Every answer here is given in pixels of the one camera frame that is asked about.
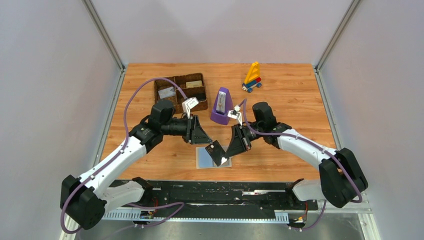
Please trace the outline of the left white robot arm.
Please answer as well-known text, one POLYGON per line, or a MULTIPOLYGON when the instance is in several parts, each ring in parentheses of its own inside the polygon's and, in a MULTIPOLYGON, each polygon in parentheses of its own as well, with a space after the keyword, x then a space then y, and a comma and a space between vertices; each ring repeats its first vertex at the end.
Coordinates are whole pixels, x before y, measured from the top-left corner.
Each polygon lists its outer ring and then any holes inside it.
POLYGON ((61 183, 60 224, 65 233, 89 230, 105 213, 121 206, 151 199, 152 187, 136 177, 119 187, 114 180, 135 161, 146 156, 163 141, 164 136, 180 136, 185 143, 204 145, 212 139, 202 129, 197 115, 191 114, 199 101, 195 97, 182 102, 183 114, 174 116, 175 107, 169 100, 159 100, 132 129, 125 130, 123 142, 104 160, 78 177, 68 175, 61 183))

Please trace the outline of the white card holder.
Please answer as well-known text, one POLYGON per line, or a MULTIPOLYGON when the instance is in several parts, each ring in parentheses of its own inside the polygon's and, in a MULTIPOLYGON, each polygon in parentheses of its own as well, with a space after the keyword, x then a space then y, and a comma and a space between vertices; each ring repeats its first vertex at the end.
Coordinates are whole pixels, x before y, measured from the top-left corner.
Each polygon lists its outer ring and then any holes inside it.
POLYGON ((230 158, 220 166, 217 166, 211 156, 207 153, 206 148, 196 147, 196 168, 197 169, 217 169, 217 168, 230 168, 232 167, 232 159, 230 158))

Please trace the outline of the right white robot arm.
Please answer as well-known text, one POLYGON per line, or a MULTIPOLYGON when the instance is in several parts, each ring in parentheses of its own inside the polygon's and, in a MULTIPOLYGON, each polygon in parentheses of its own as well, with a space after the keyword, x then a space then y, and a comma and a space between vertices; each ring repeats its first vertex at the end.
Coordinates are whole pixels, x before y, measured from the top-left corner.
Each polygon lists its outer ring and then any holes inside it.
POLYGON ((263 139, 318 170, 319 179, 299 179, 289 187, 289 192, 299 201, 324 200, 337 208, 363 201, 362 192, 368 188, 368 182, 350 149, 327 147, 301 135, 290 125, 277 121, 267 102, 254 104, 252 110, 253 122, 247 120, 246 111, 240 105, 227 112, 237 124, 232 126, 225 159, 251 150, 253 141, 263 139))

